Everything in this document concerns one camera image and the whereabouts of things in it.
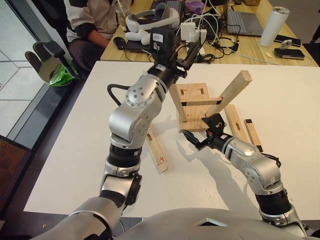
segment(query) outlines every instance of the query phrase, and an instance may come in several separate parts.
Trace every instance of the vr headset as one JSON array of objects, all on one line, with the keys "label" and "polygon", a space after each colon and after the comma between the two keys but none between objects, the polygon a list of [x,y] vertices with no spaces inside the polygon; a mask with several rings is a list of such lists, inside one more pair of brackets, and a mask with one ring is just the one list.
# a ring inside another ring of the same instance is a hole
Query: vr headset
[{"label": "vr headset", "polygon": [[[145,16],[154,16],[156,22],[140,24],[139,18]],[[130,14],[125,18],[125,23],[130,32],[138,33],[139,30],[150,30],[169,25],[171,29],[176,29],[180,24],[180,17],[177,10],[168,7],[165,3],[160,3],[155,9],[142,11],[137,14]]]}]

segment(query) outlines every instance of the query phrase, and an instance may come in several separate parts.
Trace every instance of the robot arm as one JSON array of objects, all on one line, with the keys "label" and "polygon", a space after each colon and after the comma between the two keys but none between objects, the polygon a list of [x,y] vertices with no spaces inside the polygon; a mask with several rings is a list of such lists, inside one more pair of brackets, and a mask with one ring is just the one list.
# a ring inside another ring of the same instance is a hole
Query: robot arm
[{"label": "robot arm", "polygon": [[136,202],[142,181],[138,173],[140,155],[148,128],[160,113],[169,87],[179,77],[187,76],[186,71],[201,48],[198,41],[190,47],[186,59],[178,59],[175,34],[165,28],[153,28],[151,34],[154,31],[163,36],[161,41],[150,40],[154,66],[127,90],[125,100],[109,119],[111,144],[100,195],[87,200],[56,227],[34,239],[112,239],[123,210]]},{"label": "robot arm", "polygon": [[259,213],[265,222],[306,237],[295,207],[288,200],[275,161],[261,154],[253,144],[224,133],[225,122],[219,113],[202,120],[209,126],[207,138],[199,142],[191,132],[184,130],[185,137],[199,151],[206,146],[219,150],[242,172],[255,194],[260,206]]}]

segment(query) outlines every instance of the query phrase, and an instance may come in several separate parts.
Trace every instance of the mortise hole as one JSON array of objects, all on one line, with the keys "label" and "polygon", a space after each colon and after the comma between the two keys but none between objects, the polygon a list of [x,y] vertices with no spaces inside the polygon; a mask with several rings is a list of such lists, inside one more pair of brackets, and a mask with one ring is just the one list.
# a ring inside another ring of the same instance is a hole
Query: mortise hole
[{"label": "mortise hole", "polygon": [[147,136],[147,138],[149,139],[149,141],[152,141],[152,137],[150,136],[149,133],[148,133],[146,136]]}]

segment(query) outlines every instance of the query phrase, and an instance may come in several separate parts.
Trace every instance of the wooden stool leg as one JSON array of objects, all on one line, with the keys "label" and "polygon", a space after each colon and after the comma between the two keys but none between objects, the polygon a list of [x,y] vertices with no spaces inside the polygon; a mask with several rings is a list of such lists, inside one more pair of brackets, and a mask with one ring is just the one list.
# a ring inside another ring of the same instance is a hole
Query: wooden stool leg
[{"label": "wooden stool leg", "polygon": [[178,88],[176,86],[176,84],[172,84],[171,87],[169,88],[169,92],[171,95],[171,98],[174,102],[175,108],[180,116],[180,119],[182,122],[186,122],[187,121],[187,117],[186,117],[186,113],[183,109],[183,106],[181,104],[181,100],[178,94]]},{"label": "wooden stool leg", "polygon": [[205,113],[207,117],[213,114],[220,113],[246,86],[252,81],[251,75],[248,71],[242,70],[233,79],[233,81],[226,87],[219,97],[222,101],[218,105],[212,105]]}]

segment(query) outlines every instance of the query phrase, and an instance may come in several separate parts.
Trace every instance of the laptop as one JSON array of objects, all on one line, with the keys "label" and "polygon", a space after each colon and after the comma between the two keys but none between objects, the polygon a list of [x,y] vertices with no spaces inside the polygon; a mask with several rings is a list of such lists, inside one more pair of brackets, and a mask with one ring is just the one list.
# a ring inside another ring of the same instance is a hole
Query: laptop
[{"label": "laptop", "polygon": [[261,36],[263,29],[257,15],[254,13],[231,11],[228,8],[228,0],[223,2],[223,17],[227,25],[227,32],[234,35]]}]

